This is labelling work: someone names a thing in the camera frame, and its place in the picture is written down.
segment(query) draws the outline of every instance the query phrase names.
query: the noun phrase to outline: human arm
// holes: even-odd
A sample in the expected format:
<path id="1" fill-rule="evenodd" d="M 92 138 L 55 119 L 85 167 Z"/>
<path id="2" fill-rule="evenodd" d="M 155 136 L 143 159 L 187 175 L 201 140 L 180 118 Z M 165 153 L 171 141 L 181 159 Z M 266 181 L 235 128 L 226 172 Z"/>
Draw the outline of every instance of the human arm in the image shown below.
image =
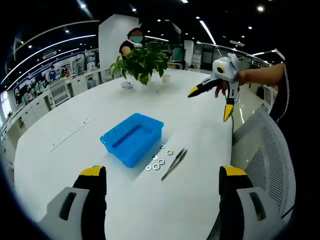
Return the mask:
<path id="1" fill-rule="evenodd" d="M 284 73 L 285 65 L 283 63 L 258 68 L 258 69 L 248 69 L 240 71 L 237 77 L 237 81 L 240 85 L 245 83 L 255 83 L 255 84 L 264 84 L 269 86 L 279 85 L 282 75 Z M 220 90 L 222 94 L 226 95 L 226 90 L 228 89 L 227 81 L 223 81 L 222 85 L 219 85 L 215 89 L 215 97 L 218 97 Z"/>
<path id="2" fill-rule="evenodd" d="M 122 51 L 122 53 L 123 53 L 124 55 L 126 55 L 126 54 L 128 54 L 128 53 L 131 52 L 131 49 L 130 49 L 130 47 L 128 47 L 128 46 L 123 46 L 123 47 L 121 48 L 121 51 Z"/>

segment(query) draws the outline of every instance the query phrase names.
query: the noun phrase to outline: tweezers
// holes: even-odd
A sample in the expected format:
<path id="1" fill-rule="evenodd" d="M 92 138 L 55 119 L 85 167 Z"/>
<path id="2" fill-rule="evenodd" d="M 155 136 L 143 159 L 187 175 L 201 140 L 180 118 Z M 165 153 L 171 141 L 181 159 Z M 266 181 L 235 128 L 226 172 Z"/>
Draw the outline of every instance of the tweezers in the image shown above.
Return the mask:
<path id="1" fill-rule="evenodd" d="M 161 178 L 161 181 L 165 180 L 166 177 L 179 165 L 179 163 L 181 163 L 181 161 L 185 158 L 186 154 L 188 152 L 188 149 L 185 150 L 185 148 L 183 148 L 178 155 L 175 157 L 175 159 L 173 160 L 173 162 L 171 163 L 168 171 L 166 171 L 166 173 L 163 175 L 163 177 Z"/>

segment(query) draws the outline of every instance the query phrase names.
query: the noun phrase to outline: glossy floor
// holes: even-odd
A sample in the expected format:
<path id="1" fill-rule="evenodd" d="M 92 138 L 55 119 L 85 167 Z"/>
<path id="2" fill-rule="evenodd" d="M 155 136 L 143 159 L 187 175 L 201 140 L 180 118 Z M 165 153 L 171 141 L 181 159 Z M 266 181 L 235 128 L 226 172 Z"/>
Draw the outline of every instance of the glossy floor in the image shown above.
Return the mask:
<path id="1" fill-rule="evenodd" d="M 203 69 L 189 68 L 189 71 L 211 74 L 211 71 Z M 263 104 L 263 100 L 258 97 L 253 88 L 256 89 L 257 86 L 252 88 L 249 84 L 244 84 L 240 87 L 239 98 L 234 105 L 233 110 L 233 131 L 237 130 L 244 122 Z"/>

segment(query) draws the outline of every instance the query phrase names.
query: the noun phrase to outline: mesh chair back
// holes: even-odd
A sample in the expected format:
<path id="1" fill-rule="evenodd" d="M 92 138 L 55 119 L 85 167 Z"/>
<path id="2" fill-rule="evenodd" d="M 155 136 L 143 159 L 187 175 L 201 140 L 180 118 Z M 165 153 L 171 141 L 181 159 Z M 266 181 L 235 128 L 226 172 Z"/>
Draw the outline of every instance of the mesh chair back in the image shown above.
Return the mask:
<path id="1" fill-rule="evenodd" d="M 277 124 L 261 108 L 233 133 L 231 165 L 243 169 L 253 186 L 268 192 L 280 215 L 293 206 L 296 179 L 288 145 Z M 286 222 L 291 214 L 284 218 Z"/>

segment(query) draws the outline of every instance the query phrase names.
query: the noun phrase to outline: human hand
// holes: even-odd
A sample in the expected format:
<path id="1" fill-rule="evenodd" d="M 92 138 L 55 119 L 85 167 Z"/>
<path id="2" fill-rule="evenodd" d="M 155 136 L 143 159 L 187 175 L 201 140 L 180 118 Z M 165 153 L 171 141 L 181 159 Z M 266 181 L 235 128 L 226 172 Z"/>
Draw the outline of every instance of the human hand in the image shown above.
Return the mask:
<path id="1" fill-rule="evenodd" d="M 225 96 L 227 89 L 228 89 L 228 83 L 227 83 L 226 80 L 223 80 L 223 81 L 222 81 L 222 84 L 216 86 L 216 89 L 215 89 L 215 98 L 218 97 L 220 90 L 221 90 L 221 92 L 222 92 L 222 95 Z"/>
<path id="2" fill-rule="evenodd" d="M 246 83 L 246 72 L 240 71 L 238 76 L 236 77 L 236 80 L 239 82 L 239 86 L 242 86 L 243 84 L 245 84 Z M 228 89 L 228 82 L 226 80 L 223 80 L 221 85 L 216 86 L 215 98 L 218 97 L 220 90 L 221 90 L 223 96 L 225 96 L 227 89 Z"/>

